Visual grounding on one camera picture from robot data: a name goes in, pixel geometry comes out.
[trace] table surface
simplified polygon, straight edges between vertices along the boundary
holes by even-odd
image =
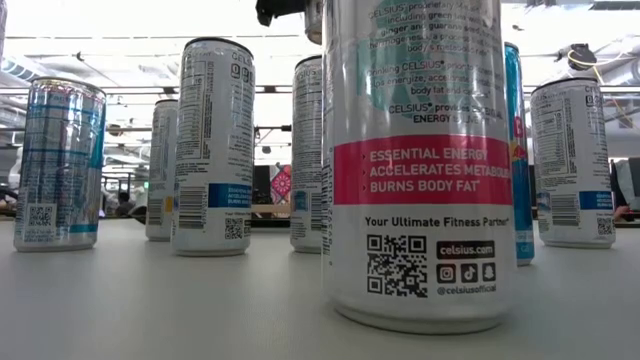
[[[19,254],[0,223],[0,359],[639,359],[640,232],[612,250],[537,244],[511,315],[493,330],[420,336],[338,315],[320,258],[257,231],[246,256],[191,259],[134,220],[94,250]]]

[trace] ceiling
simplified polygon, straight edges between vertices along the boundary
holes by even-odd
[[[108,93],[152,92],[110,97],[108,122],[123,127],[151,125],[153,104],[171,97],[164,95],[162,87],[177,86],[181,51],[194,37],[229,37],[247,46],[255,55],[258,86],[290,86],[295,64],[321,52],[321,47],[303,35],[302,14],[281,17],[271,27],[263,27],[256,19],[255,0],[6,1],[9,16],[2,63],[5,73],[0,75],[0,85],[27,86],[27,82],[6,74],[9,64],[20,64],[34,74],[76,78],[107,87]],[[557,61],[555,55],[572,43],[589,44],[602,64],[599,68],[605,78],[607,72],[637,59],[640,13],[592,8],[593,4],[588,3],[553,7],[503,3],[503,39],[520,48],[525,85],[575,76],[566,59]],[[621,78],[611,77],[611,85],[616,82],[622,82]],[[257,126],[291,124],[291,95],[286,93],[289,89],[279,90],[285,93],[256,96]],[[0,101],[19,107],[25,97],[3,96]],[[0,109],[0,122],[5,126],[20,118],[15,106],[7,108],[6,114]],[[270,146],[272,151],[264,154],[258,149],[257,163],[290,161],[290,133],[272,131],[267,136],[263,131],[261,135],[260,145]],[[107,138],[107,142],[125,143],[129,154],[120,155],[145,160],[148,147],[135,144],[148,143],[150,136],[127,133]]]

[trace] can lid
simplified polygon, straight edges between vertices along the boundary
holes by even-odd
[[[310,57],[308,57],[306,59],[300,60],[300,62],[296,64],[296,69],[298,68],[298,66],[306,63],[307,61],[316,60],[316,59],[322,59],[322,55],[314,55],[314,56],[310,56]]]
[[[163,102],[178,102],[178,100],[176,100],[176,99],[162,99],[162,100],[156,101],[156,105],[161,104]]]
[[[598,83],[598,80],[595,78],[588,78],[588,77],[576,77],[576,78],[567,78],[567,79],[560,79],[560,80],[556,80],[556,81],[552,81],[552,82],[548,82],[544,85],[538,86],[535,90],[533,90],[533,92],[531,92],[531,95],[533,95],[536,91],[546,88],[548,86],[551,85],[556,85],[556,84],[560,84],[563,82],[570,82],[570,81],[593,81],[596,84]]]
[[[520,52],[520,49],[519,49],[519,48],[516,46],[516,44],[514,44],[514,43],[510,43],[510,42],[508,42],[508,41],[505,41],[505,42],[504,42],[504,46],[505,46],[505,47],[507,47],[507,46],[508,46],[508,47],[510,47],[510,48],[515,49],[517,52]]]
[[[95,86],[93,84],[89,84],[89,83],[84,82],[84,81],[71,80],[71,79],[66,79],[66,78],[57,77],[57,76],[39,76],[37,78],[32,79],[31,83],[33,84],[36,81],[46,81],[46,80],[56,80],[56,81],[63,81],[63,82],[67,82],[67,83],[75,84],[75,85],[82,85],[84,87],[89,88],[89,90],[93,90],[93,91],[99,92],[102,95],[104,95],[105,97],[107,96],[107,93],[105,93],[104,90],[100,89],[99,87],[97,87],[97,86]]]
[[[242,50],[246,51],[249,53],[249,55],[251,55],[251,58],[253,59],[253,53],[251,52],[251,50],[249,50],[246,46],[242,45],[242,44],[238,44],[235,41],[229,40],[229,39],[225,39],[225,38],[220,38],[220,37],[215,37],[215,36],[211,36],[211,37],[201,37],[201,38],[195,38],[191,41],[189,41],[184,48],[188,48],[189,45],[195,44],[197,42],[201,42],[201,41],[220,41],[220,42],[224,42],[227,44],[231,44],[231,45],[235,45],[239,48],[241,48]]]

